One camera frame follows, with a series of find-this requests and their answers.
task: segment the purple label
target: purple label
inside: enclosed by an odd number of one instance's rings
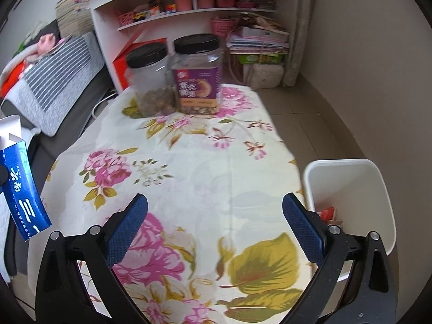
[[[175,82],[182,106],[216,107],[220,104],[220,68],[176,69]]]

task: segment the orange box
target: orange box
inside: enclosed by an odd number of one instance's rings
[[[126,89],[129,86],[129,83],[127,82],[126,77],[124,76],[124,72],[126,71],[127,64],[126,64],[126,55],[131,52],[132,50],[136,49],[137,47],[140,47],[142,45],[146,45],[149,43],[164,43],[166,45],[166,38],[161,38],[157,40],[150,40],[150,41],[143,41],[142,43],[135,43],[130,45],[124,52],[122,52],[113,62],[115,71],[117,72],[118,79],[120,80],[120,84],[122,89]]]

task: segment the clear plastic jar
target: clear plastic jar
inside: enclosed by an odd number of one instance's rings
[[[125,76],[135,90],[141,114],[150,117],[174,112],[174,89],[168,74],[165,44],[138,47],[127,54],[126,63]]]
[[[180,110],[188,114],[219,112],[222,101],[220,78],[222,52],[213,34],[183,36],[174,41],[172,74]]]

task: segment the curtain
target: curtain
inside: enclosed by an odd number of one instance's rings
[[[286,86],[295,85],[295,80],[297,79],[297,75],[299,73],[308,37],[311,6],[312,0],[299,0],[297,5],[297,26],[294,36],[294,43],[291,45],[292,52],[290,54],[288,68],[286,69],[283,77],[283,83]]]

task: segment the red cloth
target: red cloth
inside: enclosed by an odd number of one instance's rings
[[[24,69],[24,61],[18,64],[18,66],[16,66],[14,70],[10,73],[8,79],[6,79],[6,81],[1,86],[0,96],[2,98],[5,98],[9,90],[12,89],[12,86],[14,86],[18,82],[18,76],[21,74],[23,69]]]

